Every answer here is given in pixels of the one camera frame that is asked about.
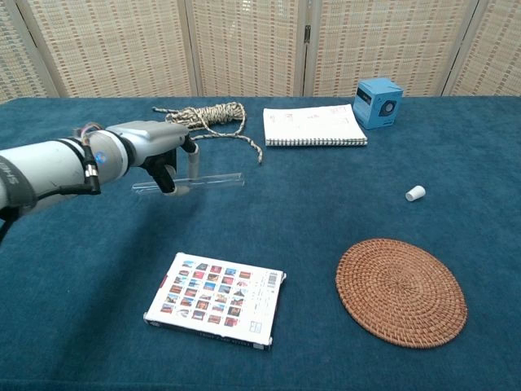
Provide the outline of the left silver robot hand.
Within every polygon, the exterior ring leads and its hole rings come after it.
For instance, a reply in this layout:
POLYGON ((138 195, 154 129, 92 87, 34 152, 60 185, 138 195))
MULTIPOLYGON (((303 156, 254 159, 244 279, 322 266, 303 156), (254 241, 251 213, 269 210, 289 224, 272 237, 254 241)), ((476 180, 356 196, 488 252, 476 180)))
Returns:
POLYGON ((199 175, 199 146, 184 125, 167 121, 130 121, 107 127, 125 147, 127 166, 140 167, 155 181, 163 194, 177 193, 173 176, 177 172, 177 149, 188 156, 188 178, 199 175))

